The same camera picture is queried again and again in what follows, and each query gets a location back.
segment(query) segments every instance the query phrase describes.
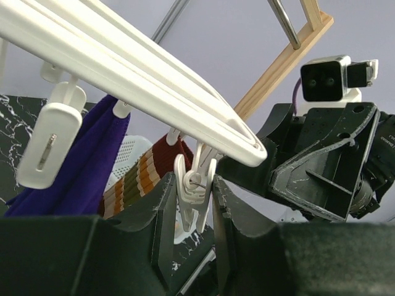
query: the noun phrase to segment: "white laundry basket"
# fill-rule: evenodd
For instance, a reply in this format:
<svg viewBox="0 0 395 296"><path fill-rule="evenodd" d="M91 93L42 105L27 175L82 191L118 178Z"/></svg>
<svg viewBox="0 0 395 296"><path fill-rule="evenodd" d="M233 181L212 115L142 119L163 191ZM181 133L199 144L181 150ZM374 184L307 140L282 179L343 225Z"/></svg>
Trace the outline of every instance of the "white laundry basket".
<svg viewBox="0 0 395 296"><path fill-rule="evenodd" d="M122 178L151 146L152 143L142 136L125 136L107 182L106 191Z"/></svg>
<svg viewBox="0 0 395 296"><path fill-rule="evenodd" d="M138 159L152 146L152 143L142 136L125 136L115 159L114 167L107 182L106 191L122 178L138 161ZM197 215L193 227L189 232L184 232L181 215L177 207L174 243L180 244L196 229Z"/></svg>

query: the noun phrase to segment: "white plastic clip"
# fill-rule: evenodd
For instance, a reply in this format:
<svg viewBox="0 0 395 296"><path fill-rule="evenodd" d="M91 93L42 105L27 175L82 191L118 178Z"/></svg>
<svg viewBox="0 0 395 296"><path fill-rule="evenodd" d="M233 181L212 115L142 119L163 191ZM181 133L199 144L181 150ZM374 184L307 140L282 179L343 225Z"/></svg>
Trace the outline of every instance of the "white plastic clip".
<svg viewBox="0 0 395 296"><path fill-rule="evenodd" d="M41 109L30 141L19 163L17 181L29 188L52 185L82 124L85 92L77 78L56 85Z"/></svg>
<svg viewBox="0 0 395 296"><path fill-rule="evenodd" d="M170 131L167 133L166 136L166 142L168 145L173 146L175 143L177 143L178 138L184 140L185 137L186 137L185 133L182 133L181 131L178 131L175 128L170 128Z"/></svg>
<svg viewBox="0 0 395 296"><path fill-rule="evenodd" d="M123 119L129 115L132 109L133 107L131 105L128 105L127 103L122 101L118 101L117 103L115 103L114 108L112 109L112 113L114 114L114 116Z"/></svg>
<svg viewBox="0 0 395 296"><path fill-rule="evenodd" d="M183 154L178 154L174 161L178 205L183 228L186 232L190 231L194 221L194 211L197 211L196 230L198 233L202 233L209 212L209 201L217 160L213 158L210 161L207 173L202 175L198 170L202 147L203 143L198 142L190 171L186 172ZM205 185L201 184L204 179L206 179Z"/></svg>
<svg viewBox="0 0 395 296"><path fill-rule="evenodd" d="M60 67L44 61L39 74L43 80L50 83L59 83L62 79L63 72L63 69Z"/></svg>

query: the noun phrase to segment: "camera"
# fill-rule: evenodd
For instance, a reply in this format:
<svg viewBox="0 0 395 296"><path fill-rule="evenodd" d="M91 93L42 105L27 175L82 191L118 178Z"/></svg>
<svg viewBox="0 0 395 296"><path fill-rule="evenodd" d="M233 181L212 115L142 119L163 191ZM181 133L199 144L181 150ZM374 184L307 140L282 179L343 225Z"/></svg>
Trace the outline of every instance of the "camera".
<svg viewBox="0 0 395 296"><path fill-rule="evenodd" d="M301 68L303 97L307 102L336 102L348 92L348 55L314 59Z"/></svg>
<svg viewBox="0 0 395 296"><path fill-rule="evenodd" d="M338 102L353 88L372 85L378 61L352 62L348 55L314 59L301 67L303 97L307 102Z"/></svg>

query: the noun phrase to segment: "marble pattern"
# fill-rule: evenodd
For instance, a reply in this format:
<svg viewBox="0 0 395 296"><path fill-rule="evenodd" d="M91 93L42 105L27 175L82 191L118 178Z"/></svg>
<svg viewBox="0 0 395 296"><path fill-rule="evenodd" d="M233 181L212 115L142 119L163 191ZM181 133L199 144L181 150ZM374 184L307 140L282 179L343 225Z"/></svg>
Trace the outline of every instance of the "marble pattern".
<svg viewBox="0 0 395 296"><path fill-rule="evenodd" d="M0 215L7 210L5 202L23 190L16 181L16 168L45 103L46 99L40 98L0 96ZM87 103L83 114L93 106L94 103ZM213 231L208 226L203 234L195 231L182 243L175 245L173 273L206 237L213 239Z"/></svg>

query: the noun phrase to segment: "knitted sock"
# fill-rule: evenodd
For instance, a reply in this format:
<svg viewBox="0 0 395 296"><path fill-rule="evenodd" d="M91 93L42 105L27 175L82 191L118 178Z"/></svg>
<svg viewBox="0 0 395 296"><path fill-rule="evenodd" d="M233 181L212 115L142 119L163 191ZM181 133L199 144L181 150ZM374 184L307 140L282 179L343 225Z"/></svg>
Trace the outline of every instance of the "knitted sock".
<svg viewBox="0 0 395 296"><path fill-rule="evenodd" d="M169 146L166 136L162 137L140 157L124 177L104 193L99 213L105 219L111 218L142 198L166 173L173 171L174 160L178 154L184 155L186 170L190 170L193 153L186 143L178 139L175 145Z"/></svg>

